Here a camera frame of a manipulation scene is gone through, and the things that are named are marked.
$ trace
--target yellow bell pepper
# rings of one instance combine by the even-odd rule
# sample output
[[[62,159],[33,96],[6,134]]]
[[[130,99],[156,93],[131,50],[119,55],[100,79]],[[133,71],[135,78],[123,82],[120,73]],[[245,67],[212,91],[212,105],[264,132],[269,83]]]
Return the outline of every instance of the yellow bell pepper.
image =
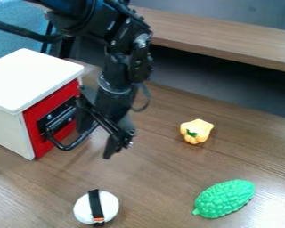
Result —
[[[186,142],[198,144],[208,139],[212,128],[214,125],[202,119],[195,119],[192,122],[181,124],[181,134]]]

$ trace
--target wooden box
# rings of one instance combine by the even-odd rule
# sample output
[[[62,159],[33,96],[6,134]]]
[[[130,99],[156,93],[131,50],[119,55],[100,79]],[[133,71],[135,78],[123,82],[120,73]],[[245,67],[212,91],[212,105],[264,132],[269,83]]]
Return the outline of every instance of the wooden box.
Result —
[[[0,144],[26,159],[40,158],[53,145],[37,130],[37,120],[78,95],[84,67],[21,49],[0,59]],[[57,134],[67,136],[75,124]]]

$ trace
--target black cable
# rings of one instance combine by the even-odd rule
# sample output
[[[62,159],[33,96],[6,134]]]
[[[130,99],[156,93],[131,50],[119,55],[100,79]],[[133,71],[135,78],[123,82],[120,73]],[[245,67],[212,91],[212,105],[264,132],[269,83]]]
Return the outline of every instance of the black cable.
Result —
[[[62,34],[40,35],[28,29],[21,28],[15,25],[10,25],[1,21],[0,21],[0,30],[48,44],[57,43],[65,37]]]

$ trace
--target black handle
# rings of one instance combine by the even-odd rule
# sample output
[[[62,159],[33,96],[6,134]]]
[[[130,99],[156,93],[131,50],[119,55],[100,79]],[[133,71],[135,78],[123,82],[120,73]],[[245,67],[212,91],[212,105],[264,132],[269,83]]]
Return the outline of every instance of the black handle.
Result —
[[[51,129],[50,128],[46,128],[45,130],[45,137],[51,141],[53,143],[53,145],[55,145],[58,149],[62,150],[62,151],[71,151],[73,150],[75,147],[77,147],[81,142],[83,142],[88,135],[90,135],[96,128],[97,128],[98,124],[96,122],[93,123],[92,127],[90,129],[88,129],[87,131],[85,131],[84,133],[82,133],[77,139],[76,141],[74,141],[73,143],[69,144],[69,145],[63,145],[61,142],[57,141],[53,134],[51,133]]]

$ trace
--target wooden table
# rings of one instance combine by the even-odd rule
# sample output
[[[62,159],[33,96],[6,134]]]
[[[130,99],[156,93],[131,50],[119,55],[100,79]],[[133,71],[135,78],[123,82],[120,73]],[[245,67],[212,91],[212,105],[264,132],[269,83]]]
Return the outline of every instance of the wooden table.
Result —
[[[89,85],[93,77],[84,81]],[[40,160],[0,146],[0,228],[90,227],[75,220],[72,208],[95,188],[120,200],[120,212],[107,227],[284,228],[285,118],[164,86],[149,88],[151,106],[132,113],[138,127],[134,148],[111,160],[102,159],[107,135],[101,129],[74,151],[53,149]],[[195,118],[216,125],[198,146],[183,142],[178,129]],[[246,207],[216,220],[191,214],[201,191],[236,178],[256,184],[256,197]]]
[[[155,45],[285,71],[285,30],[133,8],[151,26]]]

